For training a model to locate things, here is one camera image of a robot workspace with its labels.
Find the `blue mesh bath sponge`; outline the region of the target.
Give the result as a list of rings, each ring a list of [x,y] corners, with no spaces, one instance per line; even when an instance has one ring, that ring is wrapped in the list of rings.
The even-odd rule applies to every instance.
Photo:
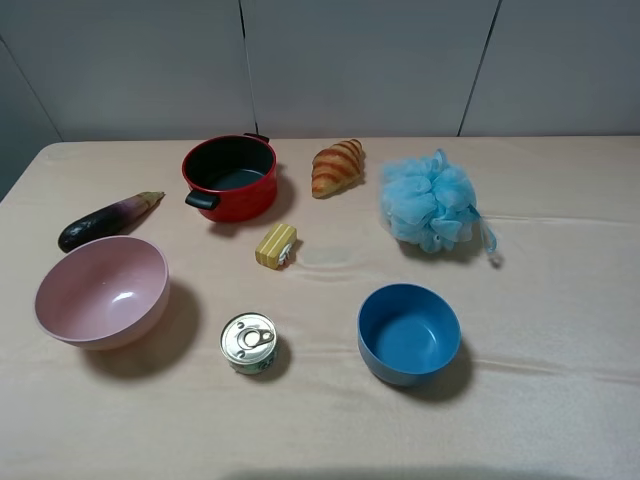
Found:
[[[386,228],[400,243],[440,254],[472,241],[478,231],[489,261],[495,266],[502,262],[470,177],[442,149],[384,164],[379,205]]]

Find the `toy croissant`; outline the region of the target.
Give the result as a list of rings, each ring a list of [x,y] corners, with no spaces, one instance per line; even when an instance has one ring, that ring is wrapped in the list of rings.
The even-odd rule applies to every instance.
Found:
[[[312,161],[312,196],[330,197],[356,184],[363,178],[365,157],[357,139],[341,140],[318,152]]]

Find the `silver tin can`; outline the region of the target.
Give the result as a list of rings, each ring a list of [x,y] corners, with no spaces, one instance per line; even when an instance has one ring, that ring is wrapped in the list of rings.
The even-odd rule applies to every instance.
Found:
[[[247,312],[227,322],[219,344],[223,356],[236,372],[257,375],[273,364],[278,352],[278,334],[270,318]]]

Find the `blue bowl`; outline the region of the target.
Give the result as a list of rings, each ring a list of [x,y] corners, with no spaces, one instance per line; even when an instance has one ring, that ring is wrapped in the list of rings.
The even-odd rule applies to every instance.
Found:
[[[435,292],[390,284],[371,293],[357,316],[360,355],[373,375],[397,387],[426,383],[455,358],[459,320]]]

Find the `purple toy eggplant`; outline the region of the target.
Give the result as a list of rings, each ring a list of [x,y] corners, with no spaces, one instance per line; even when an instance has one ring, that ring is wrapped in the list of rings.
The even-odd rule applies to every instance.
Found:
[[[164,196],[161,191],[140,192],[89,213],[63,229],[58,247],[69,253],[91,241],[118,235],[151,212]]]

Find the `pink bowl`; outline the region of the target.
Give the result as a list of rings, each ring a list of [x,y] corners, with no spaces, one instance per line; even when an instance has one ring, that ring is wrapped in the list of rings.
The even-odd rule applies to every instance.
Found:
[[[163,252],[142,239],[112,236],[62,258],[40,283],[34,313],[54,339],[84,350],[111,350],[149,333],[169,295]]]

